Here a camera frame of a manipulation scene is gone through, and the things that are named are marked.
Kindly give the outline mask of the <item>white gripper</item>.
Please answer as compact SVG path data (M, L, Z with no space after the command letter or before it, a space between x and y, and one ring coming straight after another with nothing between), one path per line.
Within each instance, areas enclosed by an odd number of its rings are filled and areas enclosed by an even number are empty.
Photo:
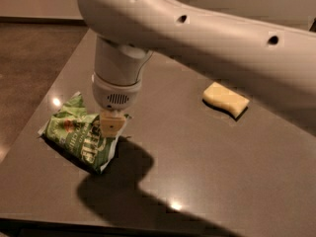
M119 134L126 122L122 110L135 103L140 88L140 81L133 85L120 86L104 81L96 73L92 75L94 99L102 109L106 109L100 112L100 129L103 137L116 137Z

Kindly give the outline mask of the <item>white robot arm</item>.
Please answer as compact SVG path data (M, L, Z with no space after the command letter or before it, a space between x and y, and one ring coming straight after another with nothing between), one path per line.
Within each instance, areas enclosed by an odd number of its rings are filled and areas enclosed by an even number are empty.
M176 0L77 1L97 35L92 81L102 108L128 108L141 86L143 65L159 52L316 132L314 34Z

